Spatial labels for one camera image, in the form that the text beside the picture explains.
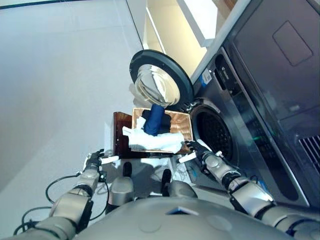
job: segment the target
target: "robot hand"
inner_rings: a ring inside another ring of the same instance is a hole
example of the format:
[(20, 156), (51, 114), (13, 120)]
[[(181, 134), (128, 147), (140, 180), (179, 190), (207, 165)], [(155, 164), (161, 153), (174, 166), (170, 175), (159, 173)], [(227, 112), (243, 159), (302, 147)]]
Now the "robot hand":
[(194, 159), (198, 167), (200, 168), (200, 171), (211, 178), (212, 180), (215, 180), (213, 175), (210, 173), (210, 171), (207, 169), (207, 164), (204, 161), (204, 155), (206, 153), (212, 153), (211, 149), (202, 141), (185, 141), (186, 146), (192, 151), (190, 154), (190, 159)]

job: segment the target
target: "white floor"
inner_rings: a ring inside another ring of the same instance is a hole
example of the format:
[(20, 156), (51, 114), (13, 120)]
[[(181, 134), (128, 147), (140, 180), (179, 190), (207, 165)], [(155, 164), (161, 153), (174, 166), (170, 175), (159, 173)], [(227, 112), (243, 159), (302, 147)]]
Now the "white floor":
[[(134, 106), (129, 63), (141, 48), (125, 0), (0, 10), (0, 239), (26, 210), (49, 205), (48, 183), (111, 148), (113, 112)], [(73, 183), (57, 184), (52, 198)], [(93, 216), (105, 199), (94, 198)]]

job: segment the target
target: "washing machine drum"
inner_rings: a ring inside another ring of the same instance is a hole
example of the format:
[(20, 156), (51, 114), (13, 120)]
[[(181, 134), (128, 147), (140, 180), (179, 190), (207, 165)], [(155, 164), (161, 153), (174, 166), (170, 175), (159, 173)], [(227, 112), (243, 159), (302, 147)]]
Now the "washing machine drum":
[[(194, 101), (194, 88), (181, 68), (171, 57), (155, 50), (137, 52), (130, 63), (130, 75), (140, 97), (168, 110), (181, 111)], [(214, 152), (222, 151), (231, 158), (232, 141), (224, 121), (210, 108), (201, 108), (193, 117), (193, 131), (198, 133)]]
[(203, 140), (213, 152), (221, 151), (227, 160), (233, 154), (233, 141), (228, 127), (212, 108), (199, 106), (191, 112), (194, 137)]

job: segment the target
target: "dark blue fabric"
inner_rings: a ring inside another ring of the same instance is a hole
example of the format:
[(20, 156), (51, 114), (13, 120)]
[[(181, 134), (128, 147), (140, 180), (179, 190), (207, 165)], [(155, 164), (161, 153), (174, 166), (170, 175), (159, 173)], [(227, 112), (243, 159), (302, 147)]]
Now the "dark blue fabric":
[[(148, 119), (150, 116), (150, 113), (151, 113), (150, 110), (143, 110), (142, 117), (144, 119)], [(170, 117), (170, 115), (164, 113), (164, 115), (162, 116), (161, 126), (158, 131), (158, 134), (170, 133), (170, 126), (171, 126), (171, 117)]]
[(149, 118), (144, 124), (144, 132), (146, 134), (157, 136), (161, 127), (162, 117), (165, 114), (165, 108), (157, 104), (153, 104)]

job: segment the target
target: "towel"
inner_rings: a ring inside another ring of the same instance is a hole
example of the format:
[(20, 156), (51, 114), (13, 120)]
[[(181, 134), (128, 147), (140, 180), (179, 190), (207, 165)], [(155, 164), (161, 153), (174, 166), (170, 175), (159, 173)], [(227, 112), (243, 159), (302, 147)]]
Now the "towel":
[(182, 133), (163, 133), (152, 136), (144, 132), (142, 127), (146, 120), (139, 117), (136, 120), (136, 128), (122, 128), (122, 134), (128, 136), (131, 150), (162, 150), (176, 154), (185, 141)]

